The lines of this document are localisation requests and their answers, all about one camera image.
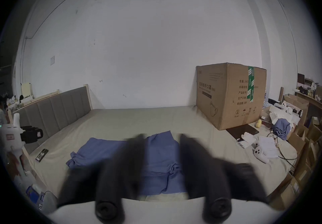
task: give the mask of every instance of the green tape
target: green tape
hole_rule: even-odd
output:
[[[247,91],[247,98],[251,99],[250,102],[254,101],[254,80],[255,80],[255,74],[254,74],[254,68],[249,66],[248,67],[248,91]]]

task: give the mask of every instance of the bed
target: bed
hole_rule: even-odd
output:
[[[252,146],[244,149],[226,131],[217,130],[196,106],[152,109],[91,109],[88,86],[60,93],[20,110],[20,124],[44,130],[37,143],[26,144],[31,168],[54,195],[58,196],[66,177],[71,152],[77,152],[91,137],[105,140],[125,140],[136,134],[146,136],[170,130],[176,141],[185,133],[196,138],[214,157],[234,163],[250,163],[270,194],[284,180],[290,165],[281,158],[259,161]],[[258,135],[269,131],[258,129]],[[41,162],[36,156],[48,149]],[[281,151],[289,159],[296,158],[296,150],[281,141]],[[185,195],[151,196],[150,200],[177,200]]]

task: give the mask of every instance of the person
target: person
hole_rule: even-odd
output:
[[[0,101],[0,125],[7,124],[9,121],[5,114],[6,102],[4,100]]]

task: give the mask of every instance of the beige bed sheet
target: beige bed sheet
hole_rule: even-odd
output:
[[[30,165],[48,190],[58,196],[68,170],[66,162],[70,153],[77,152],[89,138],[125,140],[140,133],[149,136],[168,130],[177,141],[181,133],[197,138],[214,157],[252,164],[267,194],[275,190],[290,169],[281,158],[270,159],[268,164],[259,161],[252,146],[243,149],[227,131],[217,130],[196,106],[91,110],[33,151],[29,156]],[[264,127],[259,131],[259,135],[269,133]],[[49,152],[37,162],[35,158],[44,148]],[[288,142],[281,141],[280,149],[286,158],[296,158],[296,150]]]

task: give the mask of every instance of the box label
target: box label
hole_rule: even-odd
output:
[[[300,181],[302,180],[302,178],[304,178],[305,174],[306,174],[306,170],[304,170],[303,173],[302,173],[302,175],[299,177],[299,180]]]
[[[247,98],[250,99],[250,102],[254,101],[254,67],[248,67],[248,91],[247,91]]]

